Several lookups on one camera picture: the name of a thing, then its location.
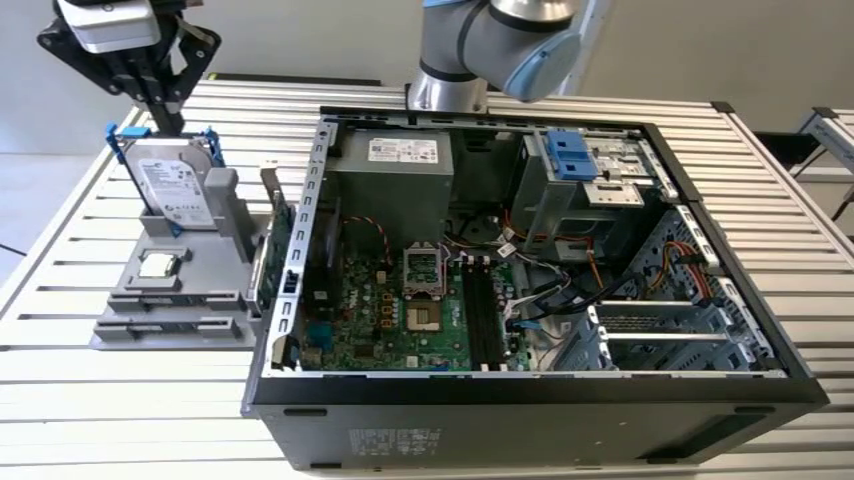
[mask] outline metal rail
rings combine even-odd
[[[833,401],[698,468],[545,468],[501,475],[854,478],[852,245],[738,117],[697,102],[566,97],[523,105],[494,95],[490,104],[502,115],[658,124]],[[211,125],[220,133],[242,179],[238,192],[254,211],[270,211],[258,173],[266,162],[278,164],[289,199],[299,198],[321,105],[402,108],[403,92],[212,81],[199,85],[187,102],[187,129]],[[854,112],[840,113],[854,123]],[[127,121],[147,122],[135,114]],[[124,169],[102,154],[0,292],[0,345],[8,346],[0,350],[0,437],[8,440],[0,441],[0,466],[22,465],[14,472],[24,478],[222,478],[247,471],[294,476],[261,422],[239,420],[250,352],[86,349],[142,231],[140,209]],[[442,472],[443,478],[497,474]]]

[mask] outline sticker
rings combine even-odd
[[[502,236],[505,237],[505,240],[507,241],[513,240],[513,237],[515,234],[517,232],[513,231],[513,228],[505,227],[505,230],[502,231]]]
[[[214,217],[192,167],[180,160],[151,158],[142,159],[139,167],[163,216],[182,227],[212,227]]]
[[[439,163],[439,142],[374,138],[370,142],[370,162]]]
[[[517,253],[517,246],[513,243],[506,243],[505,246],[498,249],[498,254],[502,258],[507,258],[514,253]]]
[[[350,446],[361,457],[430,456],[441,437],[441,428],[354,428]]]

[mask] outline green circuit board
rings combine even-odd
[[[315,345],[305,357],[307,368],[327,371],[422,370],[470,371],[469,331],[459,262],[449,263],[446,294],[439,302],[402,295],[402,269],[378,278],[383,264],[374,258],[345,260],[341,305],[331,325],[331,341]],[[498,298],[513,286],[511,268],[493,269]],[[495,321],[501,321],[497,309]],[[526,349],[507,358],[510,370],[527,370]]]

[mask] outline gray floor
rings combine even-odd
[[[27,252],[92,156],[0,154],[0,243]],[[0,249],[0,285],[22,257]]]

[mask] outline red wire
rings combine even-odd
[[[383,230],[383,227],[379,225],[379,223],[374,221],[371,217],[347,217],[345,219],[345,223],[351,221],[367,222],[371,225],[374,225],[374,227],[379,231],[381,236],[383,237],[383,247],[386,249],[386,263],[391,265],[391,246],[389,245],[389,236],[386,235],[386,230]]]
[[[682,255],[690,255],[692,252],[697,253],[697,251],[692,248],[690,245],[686,245],[682,242],[673,242],[673,243],[680,249],[680,252],[682,252]],[[709,285],[705,282],[704,276],[700,270],[697,269],[697,265],[688,264],[686,267],[689,269],[689,273],[692,274],[692,277],[694,278],[694,283],[697,284],[697,288],[700,290],[701,296],[704,298],[712,298],[712,289],[709,288]]]

